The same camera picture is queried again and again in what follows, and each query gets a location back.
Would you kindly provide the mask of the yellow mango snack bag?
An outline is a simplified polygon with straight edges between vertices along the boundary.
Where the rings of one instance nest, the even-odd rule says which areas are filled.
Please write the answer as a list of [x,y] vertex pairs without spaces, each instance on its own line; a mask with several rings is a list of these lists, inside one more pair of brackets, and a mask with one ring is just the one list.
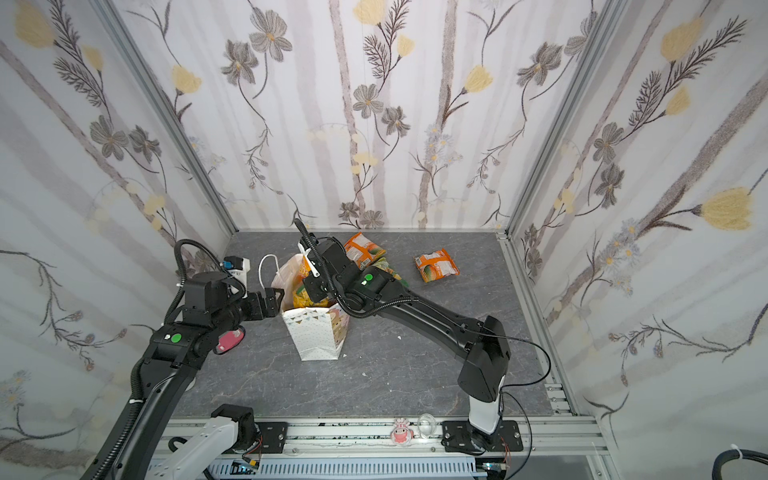
[[292,291],[292,302],[294,308],[327,308],[331,305],[328,298],[324,298],[320,301],[314,301],[310,298],[310,295],[303,283],[305,275],[298,274],[295,277],[295,288]]

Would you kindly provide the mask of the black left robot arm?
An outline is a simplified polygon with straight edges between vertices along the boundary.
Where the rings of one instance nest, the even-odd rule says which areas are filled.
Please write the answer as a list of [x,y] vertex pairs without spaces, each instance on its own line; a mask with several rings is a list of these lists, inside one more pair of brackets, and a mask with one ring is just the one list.
[[247,321],[274,318],[285,291],[250,292],[232,274],[245,261],[219,261],[202,243],[174,245],[180,286],[162,325],[130,373],[130,396],[84,479],[142,479],[182,395],[220,338]]

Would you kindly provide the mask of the green yellow candy packet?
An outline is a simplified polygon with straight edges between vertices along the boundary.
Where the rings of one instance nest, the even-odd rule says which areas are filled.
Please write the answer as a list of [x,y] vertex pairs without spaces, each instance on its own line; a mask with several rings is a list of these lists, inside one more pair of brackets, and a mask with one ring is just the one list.
[[404,287],[406,287],[406,288],[408,288],[408,287],[409,287],[409,284],[408,284],[408,282],[407,282],[407,281],[406,281],[406,280],[405,280],[405,279],[404,279],[404,278],[403,278],[403,277],[402,277],[402,276],[401,276],[399,273],[397,273],[397,272],[396,272],[396,271],[395,271],[395,270],[392,268],[392,266],[390,265],[390,263],[389,263],[389,261],[387,260],[387,258],[386,258],[386,257],[382,257],[382,258],[378,259],[378,260],[377,260],[377,261],[374,263],[374,266],[375,266],[376,268],[379,268],[380,270],[383,270],[383,271],[385,271],[385,272],[389,273],[389,274],[390,274],[390,275],[391,275],[391,276],[392,276],[392,277],[393,277],[395,280],[397,280],[398,282],[400,282],[400,283],[401,283],[401,284],[402,284]]

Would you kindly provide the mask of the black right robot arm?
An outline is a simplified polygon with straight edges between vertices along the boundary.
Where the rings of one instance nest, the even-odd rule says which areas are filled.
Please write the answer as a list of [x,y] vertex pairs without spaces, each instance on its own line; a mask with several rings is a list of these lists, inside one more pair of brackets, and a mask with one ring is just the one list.
[[457,383],[469,397],[468,419],[451,421],[441,443],[447,452],[481,456],[498,448],[512,452],[512,431],[504,426],[504,395],[512,358],[510,344],[519,342],[542,350],[541,345],[506,334],[493,316],[484,320],[455,313],[417,295],[399,280],[374,266],[358,267],[340,241],[316,237],[305,224],[293,224],[301,235],[299,250],[310,266],[303,280],[310,299],[333,299],[355,319],[380,316],[409,327],[445,347],[462,361]]

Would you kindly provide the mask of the white cartoon paper bag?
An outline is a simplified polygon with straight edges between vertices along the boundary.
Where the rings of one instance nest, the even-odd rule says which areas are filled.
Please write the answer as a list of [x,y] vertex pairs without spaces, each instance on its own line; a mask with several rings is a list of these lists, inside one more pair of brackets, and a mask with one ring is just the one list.
[[265,255],[258,266],[259,284],[284,290],[280,317],[302,361],[338,360],[350,317],[332,300],[327,308],[293,307],[292,291],[301,260],[301,254],[296,254],[279,264],[276,255]]

